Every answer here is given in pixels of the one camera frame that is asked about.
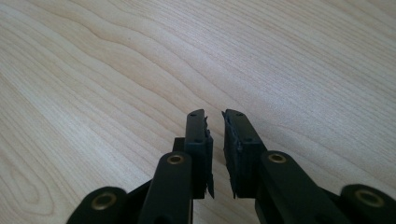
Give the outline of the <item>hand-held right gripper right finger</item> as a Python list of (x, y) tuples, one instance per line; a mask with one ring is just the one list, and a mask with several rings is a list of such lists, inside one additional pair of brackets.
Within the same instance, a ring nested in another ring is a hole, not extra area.
[(260, 184), (260, 158), (266, 147), (244, 113), (226, 109), (222, 115), (225, 125), (223, 151), (233, 196), (255, 198)]

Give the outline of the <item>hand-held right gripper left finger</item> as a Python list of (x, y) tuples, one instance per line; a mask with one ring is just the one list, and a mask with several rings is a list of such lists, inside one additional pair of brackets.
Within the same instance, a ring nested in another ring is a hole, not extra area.
[(192, 111), (187, 116), (184, 151), (192, 159), (193, 198), (203, 199), (207, 193), (214, 197), (213, 138), (203, 109)]

